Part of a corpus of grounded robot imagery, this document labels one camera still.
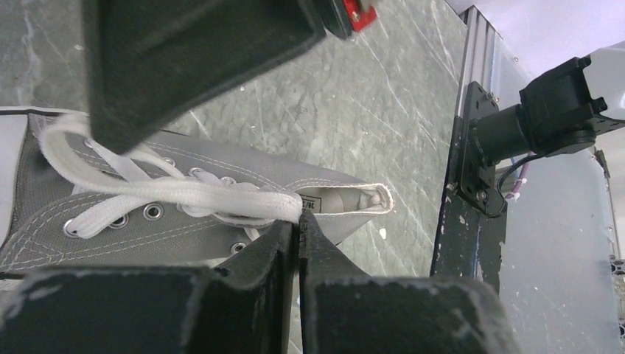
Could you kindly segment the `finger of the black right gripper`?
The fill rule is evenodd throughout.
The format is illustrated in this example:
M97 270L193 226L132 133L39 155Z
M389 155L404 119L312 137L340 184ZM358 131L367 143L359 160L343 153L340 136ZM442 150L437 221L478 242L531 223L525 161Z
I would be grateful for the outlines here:
M201 105L304 54L312 1L82 1L91 135L125 153Z

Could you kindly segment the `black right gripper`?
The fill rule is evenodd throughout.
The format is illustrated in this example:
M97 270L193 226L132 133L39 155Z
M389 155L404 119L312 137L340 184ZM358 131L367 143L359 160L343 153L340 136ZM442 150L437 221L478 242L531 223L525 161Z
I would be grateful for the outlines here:
M377 19L376 0L313 0L324 27L341 40L350 39Z

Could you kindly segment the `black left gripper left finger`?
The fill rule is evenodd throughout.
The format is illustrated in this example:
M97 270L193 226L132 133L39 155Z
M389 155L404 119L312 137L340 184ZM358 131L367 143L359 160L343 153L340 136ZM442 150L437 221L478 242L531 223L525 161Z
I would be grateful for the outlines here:
M297 227L216 268L48 267L1 310L3 353L283 353Z

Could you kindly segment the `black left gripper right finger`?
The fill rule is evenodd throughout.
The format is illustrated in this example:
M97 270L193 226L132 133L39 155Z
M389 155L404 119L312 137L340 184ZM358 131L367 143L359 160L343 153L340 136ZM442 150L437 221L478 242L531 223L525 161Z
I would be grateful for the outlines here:
M462 277L374 277L299 221L305 353L518 353L490 285Z

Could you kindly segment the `white shoelace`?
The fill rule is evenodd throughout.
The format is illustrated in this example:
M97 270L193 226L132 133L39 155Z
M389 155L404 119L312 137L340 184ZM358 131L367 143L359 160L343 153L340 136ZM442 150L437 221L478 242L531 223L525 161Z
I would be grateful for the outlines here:
M254 235L273 221L298 223L301 197L293 192L221 179L200 168L184 175L144 144L117 154L91 136L89 120L65 114L39 134L41 152L76 188L108 198L64 226L69 237L90 239L141 207L173 204L193 218L215 218Z

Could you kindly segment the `grey canvas sneaker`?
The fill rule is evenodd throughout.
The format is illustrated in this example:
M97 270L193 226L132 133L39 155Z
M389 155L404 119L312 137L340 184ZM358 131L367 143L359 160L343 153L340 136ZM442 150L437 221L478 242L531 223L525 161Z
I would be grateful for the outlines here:
M1 109L1 272L46 266L167 266L230 257L260 237L215 218L193 218L173 204L136 209L90 239L65 224L108 195L76 188L43 153L39 134L65 114L36 107ZM293 192L333 243L353 234L394 200L381 183L270 155L249 147L162 131L144 144L188 176L200 168L221 179Z

